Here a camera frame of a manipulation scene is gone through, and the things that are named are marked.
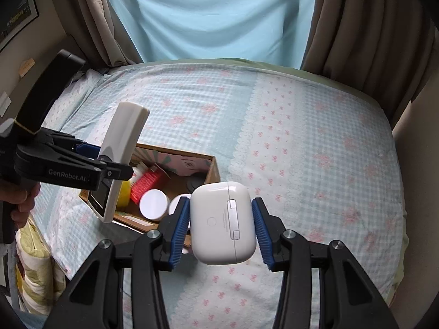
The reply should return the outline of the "person's left hand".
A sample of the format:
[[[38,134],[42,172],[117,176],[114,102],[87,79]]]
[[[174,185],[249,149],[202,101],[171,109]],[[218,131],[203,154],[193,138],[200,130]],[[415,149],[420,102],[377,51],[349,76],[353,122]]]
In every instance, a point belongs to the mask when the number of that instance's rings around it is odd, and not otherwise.
[[[1,200],[14,205],[10,217],[17,229],[24,227],[27,223],[30,211],[35,205],[35,198],[40,193],[40,188],[40,183],[36,183],[32,190],[27,191],[11,183],[1,181]]]

